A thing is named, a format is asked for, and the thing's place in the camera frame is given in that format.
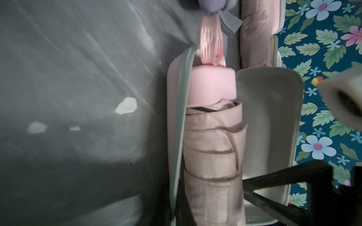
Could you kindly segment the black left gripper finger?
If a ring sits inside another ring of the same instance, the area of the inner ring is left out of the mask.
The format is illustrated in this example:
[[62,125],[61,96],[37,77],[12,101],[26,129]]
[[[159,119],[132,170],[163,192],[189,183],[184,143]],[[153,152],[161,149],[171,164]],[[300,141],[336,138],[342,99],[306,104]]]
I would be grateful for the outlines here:
[[[320,160],[243,181],[244,198],[284,226],[360,226],[362,224],[362,168],[354,166],[349,182],[335,186],[338,166]],[[287,195],[280,204],[257,190],[299,184],[305,193]]]

